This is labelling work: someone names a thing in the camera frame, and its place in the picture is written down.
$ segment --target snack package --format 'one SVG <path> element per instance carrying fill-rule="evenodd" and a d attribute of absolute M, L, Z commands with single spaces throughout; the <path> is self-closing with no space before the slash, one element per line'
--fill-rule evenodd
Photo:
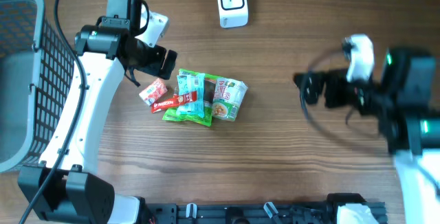
<path fill-rule="evenodd" d="M 185 93 L 183 95 L 175 94 L 172 98 L 167 99 L 160 103 L 154 103 L 151 107 L 151 113 L 156 113 L 158 111 L 164 111 L 171 107 L 179 107 L 183 104 L 194 102 L 197 100 L 197 92 L 192 91 L 190 93 Z"/>
<path fill-rule="evenodd" d="M 218 78 L 212 103 L 212 115 L 222 120 L 235 121 L 247 90 L 248 87 L 244 82 Z"/>
<path fill-rule="evenodd" d="M 192 91 L 197 92 L 197 100 L 195 102 L 189 102 L 177 108 L 177 114 L 198 115 L 204 117 L 204 80 L 205 74 L 198 74 L 196 76 L 191 75 L 179 75 L 177 76 L 177 82 L 179 84 L 179 95 L 184 95 Z"/>
<path fill-rule="evenodd" d="M 187 69 L 180 69 L 179 75 L 189 75 L 189 76 L 197 76 L 200 74 L 199 72 L 190 71 Z M 203 124 L 205 126 L 211 126 L 212 123 L 212 100 L 214 98 L 215 91 L 215 82 L 217 78 L 222 78 L 221 76 L 213 76 L 210 74 L 205 74 L 204 80 L 204 93 L 203 93 L 203 102 L 204 102 L 204 117 L 201 118 L 198 115 L 178 115 L 177 108 L 169 108 L 166 110 L 163 120 L 181 122 L 185 120 L 190 120 L 196 122 L 198 124 Z"/>
<path fill-rule="evenodd" d="M 159 100 L 168 90 L 166 89 L 165 83 L 161 79 L 156 79 L 149 86 L 146 87 L 142 92 L 139 93 L 139 97 L 149 106 L 154 102 Z"/>

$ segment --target gray basket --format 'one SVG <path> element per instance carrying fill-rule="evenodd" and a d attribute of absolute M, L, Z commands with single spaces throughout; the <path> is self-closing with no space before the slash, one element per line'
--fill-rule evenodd
<path fill-rule="evenodd" d="M 58 124 L 74 60 L 44 0 L 0 0 L 0 172 L 37 164 Z"/>

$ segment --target green light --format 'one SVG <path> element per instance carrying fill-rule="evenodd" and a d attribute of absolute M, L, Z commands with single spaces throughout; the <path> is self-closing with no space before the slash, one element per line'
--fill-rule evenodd
<path fill-rule="evenodd" d="M 391 63 L 393 63 L 393 59 L 391 58 L 390 54 L 386 55 L 386 62 L 388 63 L 388 65 L 391 65 Z"/>
<path fill-rule="evenodd" d="M 428 121 L 424 120 L 424 121 L 421 122 L 421 130 L 424 133 L 428 133 L 429 132 Z"/>

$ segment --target red candy wrapper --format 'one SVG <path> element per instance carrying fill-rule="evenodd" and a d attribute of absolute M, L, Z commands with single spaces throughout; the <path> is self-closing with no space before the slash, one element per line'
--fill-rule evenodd
<path fill-rule="evenodd" d="M 161 79 L 156 79 L 151 85 L 139 93 L 139 97 L 149 106 L 159 100 L 168 90 Z"/>
<path fill-rule="evenodd" d="M 165 100 L 160 103 L 155 103 L 151 107 L 151 113 L 163 111 L 171 107 L 178 107 L 197 100 L 197 91 L 182 94 L 180 96 L 174 95 L 171 99 Z"/>

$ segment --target wooden table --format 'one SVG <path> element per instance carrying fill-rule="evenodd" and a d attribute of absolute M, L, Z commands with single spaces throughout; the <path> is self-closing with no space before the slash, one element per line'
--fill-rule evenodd
<path fill-rule="evenodd" d="M 366 33 L 374 42 L 377 70 L 389 45 L 423 45 L 440 52 L 439 0 L 248 0 L 245 27 L 219 26 L 217 0 L 146 0 L 170 18 L 159 43 L 179 53 L 177 69 L 242 80 L 249 86 L 236 122 L 162 121 L 124 79 L 102 134 L 98 176 L 116 192 L 147 203 L 264 203 L 321 201 L 332 192 L 358 192 L 384 201 L 390 223 L 404 222 L 399 180 L 384 139 L 354 133 L 348 109 L 311 108 L 337 139 L 313 130 L 300 109 L 295 72 L 306 69 L 345 36 Z M 52 21 L 54 0 L 45 0 Z M 66 36 L 105 14 L 107 0 L 61 0 Z M 343 57 L 321 69 L 346 67 Z M 143 87 L 154 78 L 136 74 Z M 377 132 L 376 121 L 352 124 Z M 17 173 L 0 175 L 0 223 L 17 223 L 27 201 Z M 38 222 L 32 213 L 29 223 Z"/>

